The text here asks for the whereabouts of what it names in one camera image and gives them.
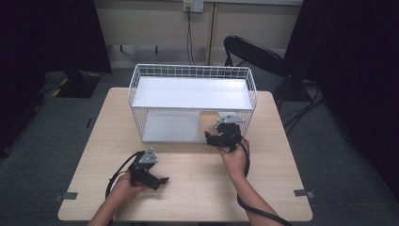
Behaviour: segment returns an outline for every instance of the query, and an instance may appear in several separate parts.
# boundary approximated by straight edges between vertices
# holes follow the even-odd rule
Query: human hand
[[[249,140],[243,139],[242,145],[248,149]],[[247,154],[246,150],[244,150],[241,145],[238,145],[236,150],[231,153],[228,153],[226,150],[220,147],[217,147],[216,149],[219,151],[223,160],[223,164],[232,179],[236,177],[246,177],[245,169],[247,163]]]
[[[127,202],[146,189],[147,187],[140,183],[132,186],[130,172],[125,172],[118,178],[108,197],[118,202]]]

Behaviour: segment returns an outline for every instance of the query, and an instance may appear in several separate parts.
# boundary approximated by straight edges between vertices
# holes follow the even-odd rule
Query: power cord
[[[132,156],[130,156],[128,159],[126,159],[126,161],[120,166],[120,168],[117,170],[117,172],[115,172],[115,174],[112,176],[112,178],[109,179],[109,183],[108,183],[108,186],[106,187],[106,191],[105,191],[105,198],[108,197],[109,193],[111,192],[111,187],[114,184],[115,180],[118,178],[118,176],[120,176],[121,173],[126,172],[126,171],[121,171],[121,170],[137,154],[138,153],[134,153],[134,154],[132,154]]]
[[[285,116],[282,117],[282,118],[284,119],[284,118],[286,118],[287,116],[289,116],[289,115],[291,115],[291,114],[297,112],[296,115],[295,115],[293,118],[291,118],[289,121],[287,121],[287,122],[284,123],[284,125],[283,125],[283,127],[285,128],[285,127],[288,126],[289,124],[294,123],[294,124],[290,127],[290,129],[285,133],[286,136],[288,136],[288,135],[291,133],[291,131],[292,131],[292,130],[294,129],[294,127],[296,126],[296,124],[300,121],[300,119],[301,119],[307,112],[309,112],[310,110],[314,109],[315,107],[317,107],[318,105],[320,105],[322,102],[324,102],[324,99],[322,98],[322,99],[321,99],[320,101],[318,101],[317,103],[314,103],[315,100],[317,99],[317,95],[318,95],[319,92],[320,92],[320,87],[317,89],[316,93],[314,94],[314,97],[311,99],[311,101],[310,101],[305,107],[303,107],[302,109],[299,109],[299,110],[294,110],[294,111],[292,111],[292,112],[290,112],[290,113],[288,113],[288,114],[286,114]]]
[[[244,146],[241,142],[238,142],[239,140],[236,140],[236,139],[235,139],[232,135],[230,135],[229,133],[225,133],[225,134],[226,134],[230,139],[232,139],[232,140],[234,140],[235,142],[237,142],[237,144],[238,144],[239,146],[241,146],[241,147],[243,148],[244,152],[246,153],[247,161],[246,161],[246,168],[245,168],[245,176],[247,177],[247,175],[248,175],[248,173],[249,173],[249,166],[250,166],[249,143],[247,142],[247,140],[246,140],[243,136],[241,136],[241,140],[244,140],[245,143],[247,144],[247,147],[246,147],[246,146]],[[253,207],[251,207],[251,206],[246,205],[246,204],[240,199],[240,197],[238,196],[238,194],[237,194],[237,202],[238,202],[238,204],[239,204],[243,209],[245,209],[245,210],[248,210],[248,211],[250,211],[250,212],[252,212],[252,213],[261,215],[261,216],[263,216],[263,217],[265,217],[265,218],[273,219],[273,220],[275,220],[276,222],[278,222],[278,223],[280,223],[280,224],[282,224],[282,225],[284,225],[284,226],[292,226],[292,224],[291,224],[290,222],[288,222],[287,220],[285,220],[285,219],[283,219],[283,218],[280,218],[279,216],[276,216],[276,215],[267,213],[267,212],[265,212],[265,211],[263,211],[263,210],[260,210],[260,209],[257,209],[257,208],[253,208]]]
[[[188,30],[187,30],[187,56],[188,56],[188,63],[190,65],[196,65],[194,62],[193,57],[193,41],[191,38],[191,7],[185,7],[187,12],[187,19],[188,19]]]

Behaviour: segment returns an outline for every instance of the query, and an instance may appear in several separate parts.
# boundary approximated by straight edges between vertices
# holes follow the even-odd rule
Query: gray floor
[[[124,47],[122,53],[118,46],[108,50],[113,74],[104,75],[93,96],[55,98],[46,93],[39,113],[10,146],[10,157],[0,159],[0,225],[85,225],[60,221],[60,202],[53,198],[68,189],[107,91],[128,87],[138,62],[187,64],[185,51],[179,49],[167,53],[160,48],[158,55],[152,53],[152,47]],[[198,62],[202,53],[198,50],[195,54]],[[61,76],[47,74],[49,84],[43,89]],[[306,104],[284,103],[282,121]],[[325,104],[308,112],[288,139],[304,187],[316,196],[310,199],[313,219],[294,225],[399,225],[398,203],[367,159],[346,141],[339,120]]]

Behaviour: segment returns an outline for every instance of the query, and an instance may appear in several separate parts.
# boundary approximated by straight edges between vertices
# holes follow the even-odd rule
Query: wire basket
[[[244,136],[257,102],[250,68],[137,64],[129,104],[143,142],[205,142],[201,112],[234,115]]]

